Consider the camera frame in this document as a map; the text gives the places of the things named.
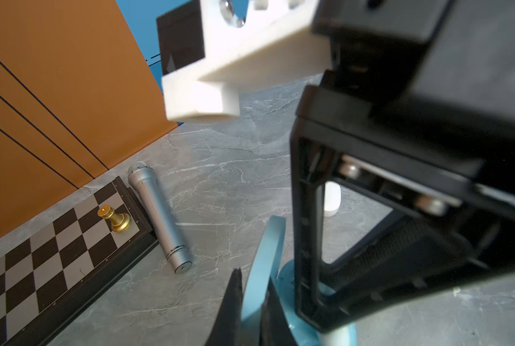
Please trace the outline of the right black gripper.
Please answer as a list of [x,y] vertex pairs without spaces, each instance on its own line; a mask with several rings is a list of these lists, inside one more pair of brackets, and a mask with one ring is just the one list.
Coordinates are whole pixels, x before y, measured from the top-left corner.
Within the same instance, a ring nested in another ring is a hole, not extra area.
[[321,1],[332,68],[308,86],[293,176],[413,216],[515,222],[515,1]]

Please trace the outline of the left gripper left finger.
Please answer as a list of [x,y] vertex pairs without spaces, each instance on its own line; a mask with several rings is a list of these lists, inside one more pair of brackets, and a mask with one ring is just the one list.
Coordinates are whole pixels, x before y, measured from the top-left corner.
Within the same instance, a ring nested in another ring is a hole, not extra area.
[[239,345],[242,300],[242,273],[239,268],[236,268],[229,279],[214,326],[205,346]]

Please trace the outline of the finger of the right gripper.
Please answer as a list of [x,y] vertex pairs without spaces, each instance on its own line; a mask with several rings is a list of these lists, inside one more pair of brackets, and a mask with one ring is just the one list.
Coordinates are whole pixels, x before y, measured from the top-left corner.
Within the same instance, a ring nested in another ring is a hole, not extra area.
[[320,321],[324,188],[316,173],[324,149],[294,130],[290,139],[296,313],[316,330]]
[[310,283],[309,324],[330,332],[385,308],[515,272],[515,221],[479,213],[452,230],[396,210]]

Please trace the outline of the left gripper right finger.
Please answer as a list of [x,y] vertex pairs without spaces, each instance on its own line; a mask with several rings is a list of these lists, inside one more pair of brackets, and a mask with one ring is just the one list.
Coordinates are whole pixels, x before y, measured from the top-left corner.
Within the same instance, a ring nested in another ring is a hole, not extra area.
[[271,279],[261,306],[260,345],[297,346]]

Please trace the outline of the white earbud charging case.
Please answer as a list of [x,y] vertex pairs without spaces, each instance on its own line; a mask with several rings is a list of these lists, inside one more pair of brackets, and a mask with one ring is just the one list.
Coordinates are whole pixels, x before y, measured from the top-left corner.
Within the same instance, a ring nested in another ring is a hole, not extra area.
[[326,182],[325,184],[325,199],[324,199],[324,216],[334,216],[341,205],[341,187],[338,183]]

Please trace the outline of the blue earbud charging case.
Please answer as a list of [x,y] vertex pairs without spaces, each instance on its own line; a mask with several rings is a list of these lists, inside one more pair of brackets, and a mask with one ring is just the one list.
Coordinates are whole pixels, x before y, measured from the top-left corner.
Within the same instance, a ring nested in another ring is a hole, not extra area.
[[296,314],[294,261],[281,265],[286,219],[269,218],[244,289],[241,345],[260,345],[261,306],[269,280],[273,281],[286,321],[297,345],[356,345],[355,324],[322,334]]

